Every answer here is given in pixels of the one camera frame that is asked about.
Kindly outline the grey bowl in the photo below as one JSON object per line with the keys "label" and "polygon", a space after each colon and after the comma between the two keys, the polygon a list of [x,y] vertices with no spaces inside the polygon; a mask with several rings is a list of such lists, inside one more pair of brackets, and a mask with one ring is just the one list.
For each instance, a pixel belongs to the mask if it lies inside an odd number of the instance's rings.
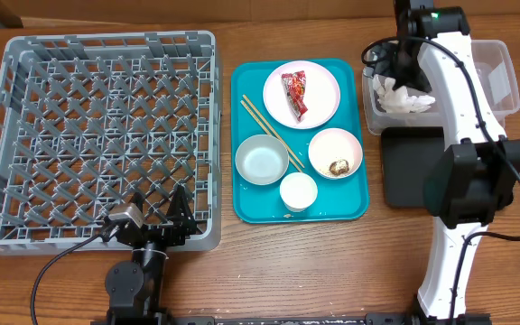
{"label": "grey bowl", "polygon": [[283,177],[289,166],[284,144],[270,135],[253,135],[238,146],[235,166],[239,175],[254,185],[269,185]]}

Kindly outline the red snack wrapper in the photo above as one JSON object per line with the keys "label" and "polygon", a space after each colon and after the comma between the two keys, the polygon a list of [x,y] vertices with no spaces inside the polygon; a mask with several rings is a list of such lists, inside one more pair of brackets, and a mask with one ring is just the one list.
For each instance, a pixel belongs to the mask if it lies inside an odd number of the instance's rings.
{"label": "red snack wrapper", "polygon": [[281,75],[285,96],[288,106],[298,122],[302,121],[302,116],[308,111],[304,104],[304,95],[306,88],[306,75],[304,70],[295,71],[293,73],[284,73]]}

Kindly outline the pink bowl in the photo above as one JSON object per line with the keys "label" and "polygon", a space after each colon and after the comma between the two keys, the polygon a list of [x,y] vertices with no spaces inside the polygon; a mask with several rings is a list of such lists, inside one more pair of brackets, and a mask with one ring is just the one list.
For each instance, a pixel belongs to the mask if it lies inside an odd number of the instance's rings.
{"label": "pink bowl", "polygon": [[[364,161],[364,152],[359,140],[349,131],[340,128],[327,128],[313,136],[309,143],[308,155],[313,169],[322,177],[331,180],[351,176]],[[330,174],[329,166],[338,159],[346,159],[350,170],[335,177]]]}

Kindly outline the white cup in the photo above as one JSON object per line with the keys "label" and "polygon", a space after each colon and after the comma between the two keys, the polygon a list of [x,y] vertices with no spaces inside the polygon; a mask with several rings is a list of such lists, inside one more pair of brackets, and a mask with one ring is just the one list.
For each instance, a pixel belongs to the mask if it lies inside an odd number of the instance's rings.
{"label": "white cup", "polygon": [[284,206],[292,212],[302,212],[314,203],[318,196],[315,180],[308,174],[293,172],[282,179],[279,187]]}

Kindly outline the rice and food leftovers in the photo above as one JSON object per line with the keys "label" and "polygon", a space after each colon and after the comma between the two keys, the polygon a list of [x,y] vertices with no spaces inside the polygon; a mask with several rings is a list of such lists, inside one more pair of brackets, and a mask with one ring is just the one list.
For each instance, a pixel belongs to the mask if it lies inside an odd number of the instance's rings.
{"label": "rice and food leftovers", "polygon": [[348,173],[350,170],[349,162],[346,159],[338,159],[329,166],[329,172],[332,176],[338,177]]}

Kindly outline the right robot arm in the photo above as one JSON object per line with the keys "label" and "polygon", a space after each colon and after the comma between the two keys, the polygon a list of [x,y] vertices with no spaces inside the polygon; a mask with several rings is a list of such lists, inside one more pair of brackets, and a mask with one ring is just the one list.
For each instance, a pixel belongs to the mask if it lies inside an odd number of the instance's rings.
{"label": "right robot arm", "polygon": [[423,204],[434,217],[432,251],[408,324],[489,324],[468,314],[464,293],[482,237],[520,185],[520,139],[494,117],[472,58],[468,19],[458,7],[396,1],[396,35],[371,43],[366,65],[395,87],[432,93],[438,101],[444,152],[423,182]]}

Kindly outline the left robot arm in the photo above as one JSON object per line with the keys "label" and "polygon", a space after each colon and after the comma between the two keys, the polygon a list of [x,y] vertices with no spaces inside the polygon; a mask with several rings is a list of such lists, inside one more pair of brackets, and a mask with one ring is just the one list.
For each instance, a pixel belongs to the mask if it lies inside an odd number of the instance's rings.
{"label": "left robot arm", "polygon": [[135,193],[128,203],[109,212],[105,240],[132,248],[132,257],[115,264],[107,273],[105,287],[109,296],[108,324],[171,325],[173,316],[160,305],[166,251],[184,246],[189,236],[198,231],[188,203],[185,188],[174,189],[170,206],[164,216],[166,226],[151,228],[144,223],[144,198]]}

